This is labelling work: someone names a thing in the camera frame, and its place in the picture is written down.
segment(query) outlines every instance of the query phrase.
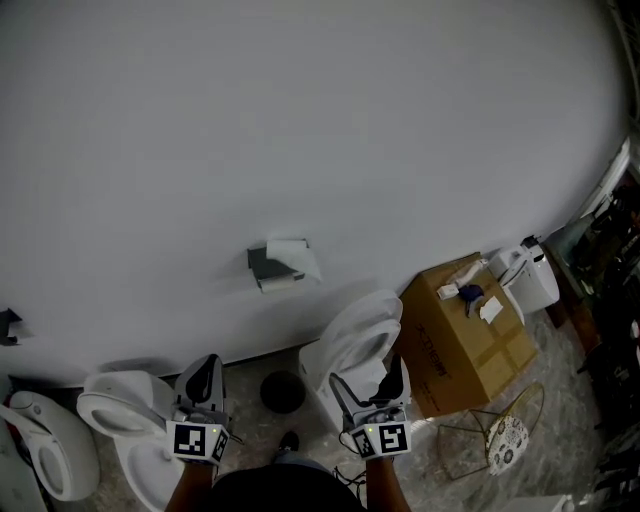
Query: white toilet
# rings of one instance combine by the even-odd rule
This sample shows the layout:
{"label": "white toilet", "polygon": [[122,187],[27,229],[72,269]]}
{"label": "white toilet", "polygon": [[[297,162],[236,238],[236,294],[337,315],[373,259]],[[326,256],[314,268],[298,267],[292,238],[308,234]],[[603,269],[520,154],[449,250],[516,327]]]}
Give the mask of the white toilet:
{"label": "white toilet", "polygon": [[81,500],[98,487],[100,465],[91,432],[50,398],[18,391],[0,417],[22,436],[38,479],[60,501]]}
{"label": "white toilet", "polygon": [[92,375],[78,397],[78,413],[113,437],[131,489],[154,512],[166,508],[184,469],[164,446],[172,403],[171,386],[143,371]]}
{"label": "white toilet", "polygon": [[524,315],[539,311],[560,299],[558,282],[538,244],[503,249],[489,263],[507,298],[524,324]]}
{"label": "white toilet", "polygon": [[382,360],[400,333],[401,316],[402,302],[394,292],[374,292],[342,311],[318,341],[300,349],[300,376],[336,432],[342,431],[342,409],[329,375],[337,373],[361,400],[375,395],[387,374]]}

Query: shoe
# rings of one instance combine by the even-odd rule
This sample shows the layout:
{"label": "shoe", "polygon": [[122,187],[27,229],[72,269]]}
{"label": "shoe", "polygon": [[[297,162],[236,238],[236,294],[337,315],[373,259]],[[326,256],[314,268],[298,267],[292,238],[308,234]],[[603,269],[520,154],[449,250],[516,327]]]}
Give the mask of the shoe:
{"label": "shoe", "polygon": [[297,452],[298,448],[300,448],[300,439],[298,438],[298,434],[295,432],[289,431],[287,432],[280,441],[280,446],[278,447],[279,452]]}

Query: toilet paper holder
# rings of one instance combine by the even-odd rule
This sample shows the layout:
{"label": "toilet paper holder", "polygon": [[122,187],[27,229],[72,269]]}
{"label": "toilet paper holder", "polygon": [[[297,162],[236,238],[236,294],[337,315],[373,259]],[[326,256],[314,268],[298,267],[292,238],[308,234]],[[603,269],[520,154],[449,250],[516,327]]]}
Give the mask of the toilet paper holder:
{"label": "toilet paper holder", "polygon": [[0,345],[3,347],[19,345],[17,336],[9,336],[10,325],[18,322],[22,322],[22,318],[15,311],[6,309],[0,312]]}
{"label": "toilet paper holder", "polygon": [[247,259],[258,288],[263,293],[265,293],[263,287],[270,283],[281,281],[283,278],[292,278],[293,281],[300,281],[305,276],[304,272],[288,267],[278,260],[268,259],[266,246],[247,250]]}

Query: blue object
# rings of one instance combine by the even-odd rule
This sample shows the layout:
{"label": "blue object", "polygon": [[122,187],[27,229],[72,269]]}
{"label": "blue object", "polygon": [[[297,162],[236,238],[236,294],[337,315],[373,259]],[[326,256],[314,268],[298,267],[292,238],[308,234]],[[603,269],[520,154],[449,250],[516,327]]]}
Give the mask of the blue object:
{"label": "blue object", "polygon": [[477,284],[468,284],[458,290],[458,297],[466,302],[467,318],[475,311],[476,304],[484,298],[484,290]]}

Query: black shirt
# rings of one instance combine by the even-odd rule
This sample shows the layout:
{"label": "black shirt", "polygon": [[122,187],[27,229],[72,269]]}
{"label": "black shirt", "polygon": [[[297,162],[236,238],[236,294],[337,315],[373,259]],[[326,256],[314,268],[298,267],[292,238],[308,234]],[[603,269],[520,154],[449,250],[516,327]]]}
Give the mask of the black shirt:
{"label": "black shirt", "polygon": [[273,464],[224,475],[210,491],[206,510],[361,512],[358,499],[329,473],[295,464]]}

